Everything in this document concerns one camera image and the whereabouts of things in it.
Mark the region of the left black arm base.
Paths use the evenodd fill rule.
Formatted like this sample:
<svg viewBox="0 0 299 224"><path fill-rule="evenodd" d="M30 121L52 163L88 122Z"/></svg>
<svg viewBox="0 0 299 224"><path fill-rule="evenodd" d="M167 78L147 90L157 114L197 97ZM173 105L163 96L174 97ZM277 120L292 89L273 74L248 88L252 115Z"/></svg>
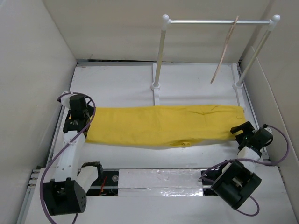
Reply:
<svg viewBox="0 0 299 224"><path fill-rule="evenodd" d="M87 196L118 196L119 170L104 169L103 178L94 181Z"/></svg>

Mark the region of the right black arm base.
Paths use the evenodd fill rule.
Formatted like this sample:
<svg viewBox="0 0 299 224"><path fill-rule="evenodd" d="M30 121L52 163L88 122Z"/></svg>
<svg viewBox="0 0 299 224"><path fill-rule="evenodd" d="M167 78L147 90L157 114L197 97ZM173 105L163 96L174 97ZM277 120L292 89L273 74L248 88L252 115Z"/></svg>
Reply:
<svg viewBox="0 0 299 224"><path fill-rule="evenodd" d="M213 169L207 174L203 175L206 170L201 170L201 175L204 177L204 180L199 178L199 182L202 183L203 196L217 196L217 194L211 190L213 182L218 178L220 172L218 169Z"/></svg>

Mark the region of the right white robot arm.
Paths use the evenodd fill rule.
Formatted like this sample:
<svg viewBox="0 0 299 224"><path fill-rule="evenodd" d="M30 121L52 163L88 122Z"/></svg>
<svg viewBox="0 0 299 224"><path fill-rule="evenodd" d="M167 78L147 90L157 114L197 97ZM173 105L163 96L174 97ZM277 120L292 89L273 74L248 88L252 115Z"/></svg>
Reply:
<svg viewBox="0 0 299 224"><path fill-rule="evenodd" d="M266 125L255 129L249 121L232 127L230 132L239 145L237 159L220 165L211 190L236 210L261 183L255 174L255 161L261 159L261 149L272 143L273 135Z"/></svg>

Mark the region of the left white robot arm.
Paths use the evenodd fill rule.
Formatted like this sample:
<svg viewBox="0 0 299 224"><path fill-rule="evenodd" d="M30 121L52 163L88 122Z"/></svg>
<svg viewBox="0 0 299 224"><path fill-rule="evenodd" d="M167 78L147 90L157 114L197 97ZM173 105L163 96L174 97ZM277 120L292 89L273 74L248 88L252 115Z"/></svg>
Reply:
<svg viewBox="0 0 299 224"><path fill-rule="evenodd" d="M64 93L58 98L66 109L63 126L63 148L52 159L54 173L41 183L41 201L50 216L78 214L85 211L87 192L92 184L104 181L100 162L79 164L80 153L95 116L95 103L81 93Z"/></svg>

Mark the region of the yellow trousers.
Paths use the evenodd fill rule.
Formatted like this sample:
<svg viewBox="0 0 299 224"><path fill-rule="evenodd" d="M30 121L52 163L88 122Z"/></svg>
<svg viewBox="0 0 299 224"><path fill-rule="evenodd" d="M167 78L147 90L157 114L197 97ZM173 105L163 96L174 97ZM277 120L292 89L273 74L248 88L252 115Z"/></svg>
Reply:
<svg viewBox="0 0 299 224"><path fill-rule="evenodd" d="M188 147L206 140L230 140L230 129L245 121L243 108L230 105L98 107L86 141Z"/></svg>

